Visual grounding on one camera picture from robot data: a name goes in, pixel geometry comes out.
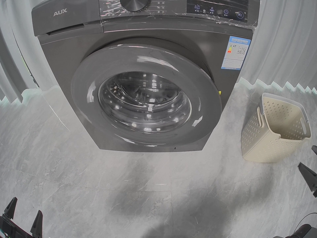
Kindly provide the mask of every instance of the marble floor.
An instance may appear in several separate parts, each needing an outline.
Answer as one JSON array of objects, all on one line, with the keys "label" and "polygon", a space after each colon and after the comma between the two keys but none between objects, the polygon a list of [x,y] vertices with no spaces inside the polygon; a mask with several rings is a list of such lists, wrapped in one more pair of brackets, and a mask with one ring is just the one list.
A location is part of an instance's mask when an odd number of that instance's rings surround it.
[{"label": "marble floor", "polygon": [[[245,161],[241,130],[263,92],[303,104],[312,139],[278,163]],[[0,102],[0,211],[18,198],[14,221],[43,237],[285,237],[316,212],[297,165],[317,171],[317,95],[243,79],[203,151],[99,150],[58,87]],[[317,216],[303,222],[317,227]]]}]

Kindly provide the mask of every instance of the plastic protective film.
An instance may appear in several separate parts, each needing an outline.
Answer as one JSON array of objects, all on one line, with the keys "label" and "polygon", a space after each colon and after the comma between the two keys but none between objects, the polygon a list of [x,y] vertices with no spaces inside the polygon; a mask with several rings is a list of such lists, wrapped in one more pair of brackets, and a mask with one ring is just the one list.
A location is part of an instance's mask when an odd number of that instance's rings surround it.
[{"label": "plastic protective film", "polygon": [[99,0],[103,22],[127,16],[179,16],[210,19],[216,23],[254,30],[258,23],[260,0],[148,0],[137,10],[125,8],[122,0]]}]

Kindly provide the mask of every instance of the door glass window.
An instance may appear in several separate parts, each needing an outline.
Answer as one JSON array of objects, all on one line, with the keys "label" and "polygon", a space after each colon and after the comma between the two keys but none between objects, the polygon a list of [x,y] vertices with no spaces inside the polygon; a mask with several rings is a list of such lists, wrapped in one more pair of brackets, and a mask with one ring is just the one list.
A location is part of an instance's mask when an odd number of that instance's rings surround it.
[{"label": "door glass window", "polygon": [[140,71],[110,77],[101,84],[98,98],[112,119],[149,133],[178,128],[192,112],[189,98],[177,85]]}]

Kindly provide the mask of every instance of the display panel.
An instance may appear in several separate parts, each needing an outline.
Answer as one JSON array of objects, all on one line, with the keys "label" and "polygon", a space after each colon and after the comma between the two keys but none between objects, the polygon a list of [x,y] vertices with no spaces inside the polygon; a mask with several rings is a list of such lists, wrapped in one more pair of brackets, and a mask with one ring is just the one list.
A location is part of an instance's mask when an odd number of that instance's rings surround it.
[{"label": "display panel", "polygon": [[248,21],[249,0],[187,0],[187,13]]}]

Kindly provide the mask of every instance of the aux logo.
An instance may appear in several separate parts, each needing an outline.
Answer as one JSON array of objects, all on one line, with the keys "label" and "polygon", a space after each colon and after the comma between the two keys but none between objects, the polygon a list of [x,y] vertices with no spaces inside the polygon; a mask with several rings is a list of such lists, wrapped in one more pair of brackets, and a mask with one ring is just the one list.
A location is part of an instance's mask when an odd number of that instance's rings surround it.
[{"label": "aux logo", "polygon": [[54,16],[57,16],[57,15],[60,15],[60,14],[63,14],[63,13],[65,13],[65,12],[67,12],[66,9],[67,9],[67,8],[54,12]]}]

